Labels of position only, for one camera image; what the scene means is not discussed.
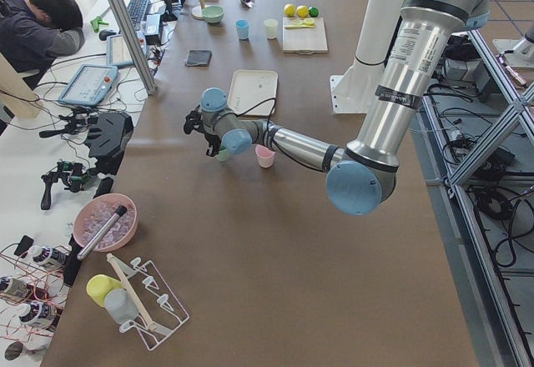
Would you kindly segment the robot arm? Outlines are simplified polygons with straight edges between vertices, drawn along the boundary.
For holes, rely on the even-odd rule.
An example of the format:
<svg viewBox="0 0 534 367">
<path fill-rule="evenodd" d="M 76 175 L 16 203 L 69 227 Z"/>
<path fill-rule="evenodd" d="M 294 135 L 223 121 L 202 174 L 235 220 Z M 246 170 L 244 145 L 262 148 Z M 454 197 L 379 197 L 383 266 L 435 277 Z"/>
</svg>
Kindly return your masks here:
<svg viewBox="0 0 534 367">
<path fill-rule="evenodd" d="M 243 120 L 218 88 L 205 90 L 197 107 L 197 129 L 209 155 L 221 148 L 243 153 L 254 144 L 284 153 L 326 173 L 326 192 L 341 212 L 363 215 L 390 197 L 400 162 L 398 149 L 431 75 L 453 33 L 481 28 L 489 0 L 369 0 L 361 36 L 378 33 L 382 73 L 366 94 L 369 110 L 355 140 L 344 148 L 307 137 L 269 119 Z"/>
</svg>

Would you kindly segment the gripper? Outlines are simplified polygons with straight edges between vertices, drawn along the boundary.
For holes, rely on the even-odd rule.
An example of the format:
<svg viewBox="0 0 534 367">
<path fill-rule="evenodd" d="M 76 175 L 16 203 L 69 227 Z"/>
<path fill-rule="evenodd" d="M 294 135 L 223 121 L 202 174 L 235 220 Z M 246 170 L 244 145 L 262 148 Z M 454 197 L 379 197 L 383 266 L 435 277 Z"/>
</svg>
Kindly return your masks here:
<svg viewBox="0 0 534 367">
<path fill-rule="evenodd" d="M 206 132 L 204 132 L 204 138 L 208 142 L 208 148 L 205 152 L 205 155 L 212 157 L 213 153 L 219 152 L 219 149 L 221 146 L 221 139 L 215 134 L 206 133 Z"/>
</svg>

